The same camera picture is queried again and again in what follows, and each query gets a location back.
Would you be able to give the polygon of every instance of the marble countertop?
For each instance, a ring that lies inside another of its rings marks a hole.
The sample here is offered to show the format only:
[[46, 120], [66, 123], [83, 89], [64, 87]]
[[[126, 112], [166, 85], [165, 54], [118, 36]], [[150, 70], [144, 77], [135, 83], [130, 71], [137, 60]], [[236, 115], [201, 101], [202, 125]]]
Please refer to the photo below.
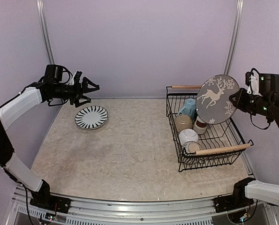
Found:
[[239, 157], [233, 165], [178, 172], [165, 99], [102, 99], [106, 124], [79, 129], [82, 107], [64, 105], [33, 164], [55, 193], [115, 201], [170, 201], [231, 193], [246, 178]]

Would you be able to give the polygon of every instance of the white wall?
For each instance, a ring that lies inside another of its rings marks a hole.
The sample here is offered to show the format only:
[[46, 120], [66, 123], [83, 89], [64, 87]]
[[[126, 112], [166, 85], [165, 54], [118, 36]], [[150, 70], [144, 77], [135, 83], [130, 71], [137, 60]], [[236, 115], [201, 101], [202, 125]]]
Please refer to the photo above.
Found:
[[[242, 87], [245, 73], [255, 67], [261, 73], [279, 74], [279, 0], [245, 0], [239, 39], [230, 75]], [[255, 124], [265, 127], [261, 116]], [[279, 184], [279, 130], [273, 123], [262, 131], [250, 123], [249, 114], [237, 111], [234, 120], [245, 140], [255, 146], [246, 151], [256, 178]]]
[[92, 97], [165, 97], [167, 85], [221, 74], [236, 0], [53, 0], [46, 18], [57, 63], [81, 70]]
[[[0, 1], [0, 105], [39, 80], [47, 63], [36, 1]], [[15, 152], [27, 166], [31, 167], [58, 109], [37, 106], [7, 131]], [[15, 187], [0, 169], [0, 224]]]

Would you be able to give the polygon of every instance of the dish rack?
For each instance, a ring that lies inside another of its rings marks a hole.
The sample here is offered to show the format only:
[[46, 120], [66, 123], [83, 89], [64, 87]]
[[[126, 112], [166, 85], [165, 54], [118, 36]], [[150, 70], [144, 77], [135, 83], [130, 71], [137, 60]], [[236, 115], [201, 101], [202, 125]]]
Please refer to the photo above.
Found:
[[[188, 98], [196, 99], [197, 96], [197, 93], [192, 93], [193, 90], [186, 90], [187, 93], [179, 93], [177, 92], [178, 90], [174, 89], [172, 86], [166, 87], [166, 116], [169, 118], [169, 124], [172, 129], [173, 141], [178, 156], [179, 172], [233, 164], [239, 155], [246, 149], [196, 156], [194, 154], [187, 154], [185, 149], [182, 148], [174, 119], [177, 116], [179, 109], [183, 107], [185, 100]], [[245, 144], [245, 141], [232, 118], [221, 124], [208, 124], [206, 132], [203, 135], [199, 135], [198, 142], [202, 146], [202, 149], [222, 148]], [[248, 143], [254, 145], [252, 140], [249, 140]]]

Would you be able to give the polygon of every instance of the light blue mug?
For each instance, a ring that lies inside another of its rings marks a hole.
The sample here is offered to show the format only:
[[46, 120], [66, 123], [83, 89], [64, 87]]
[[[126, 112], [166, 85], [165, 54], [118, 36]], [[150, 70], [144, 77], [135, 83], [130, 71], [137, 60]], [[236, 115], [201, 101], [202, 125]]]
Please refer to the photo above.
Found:
[[178, 111], [177, 115], [180, 113], [188, 115], [193, 120], [196, 111], [196, 101], [192, 98], [186, 99], [184, 106]]

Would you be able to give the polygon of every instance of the reindeer design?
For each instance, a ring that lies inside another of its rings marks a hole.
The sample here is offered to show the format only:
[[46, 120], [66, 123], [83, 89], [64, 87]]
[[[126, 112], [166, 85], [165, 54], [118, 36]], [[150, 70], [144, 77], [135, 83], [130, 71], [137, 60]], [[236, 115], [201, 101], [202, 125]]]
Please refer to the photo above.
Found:
[[207, 98], [211, 98], [211, 102], [206, 106], [206, 109], [208, 109], [209, 106], [214, 106], [216, 104], [216, 101], [219, 100], [220, 96], [224, 94], [224, 90], [226, 89], [227, 82], [225, 79], [223, 79], [221, 76], [219, 79], [217, 79], [216, 83], [217, 87], [219, 88], [218, 93], [214, 93], [212, 90], [207, 89], [207, 92], [200, 97], [197, 98], [200, 99], [202, 98], [202, 105]]

